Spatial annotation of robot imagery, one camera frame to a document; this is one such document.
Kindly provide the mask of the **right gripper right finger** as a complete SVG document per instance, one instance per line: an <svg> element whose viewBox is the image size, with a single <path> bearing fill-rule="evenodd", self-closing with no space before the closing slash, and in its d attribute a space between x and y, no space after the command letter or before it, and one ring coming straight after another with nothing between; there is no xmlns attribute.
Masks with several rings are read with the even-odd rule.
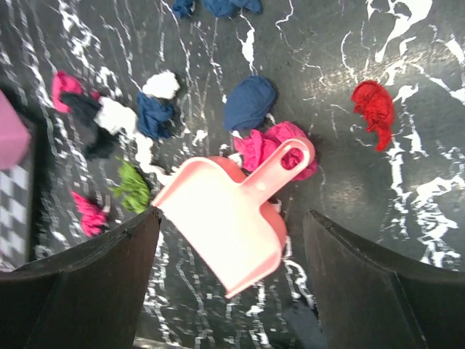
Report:
<svg viewBox="0 0 465 349"><path fill-rule="evenodd" d="M329 348L464 347L464 273L393 252L315 210L303 234Z"/></svg>

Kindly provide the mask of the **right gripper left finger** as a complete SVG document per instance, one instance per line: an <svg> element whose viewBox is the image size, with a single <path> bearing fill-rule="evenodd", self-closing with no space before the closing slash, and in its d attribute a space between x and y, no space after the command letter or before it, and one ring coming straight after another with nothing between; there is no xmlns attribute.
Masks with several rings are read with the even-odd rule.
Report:
<svg viewBox="0 0 465 349"><path fill-rule="evenodd" d="M158 243L154 208L1 273L2 348L132 348Z"/></svg>

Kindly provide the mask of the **pink plastic dustpan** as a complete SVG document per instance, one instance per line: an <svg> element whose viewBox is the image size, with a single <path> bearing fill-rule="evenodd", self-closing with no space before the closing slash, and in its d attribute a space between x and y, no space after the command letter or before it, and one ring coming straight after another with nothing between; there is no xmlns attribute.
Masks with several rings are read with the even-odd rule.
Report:
<svg viewBox="0 0 465 349"><path fill-rule="evenodd" d="M154 198L234 297L274 272L287 230L269 198L315 158L305 137L284 141L250 175L220 156L186 160Z"/></svg>

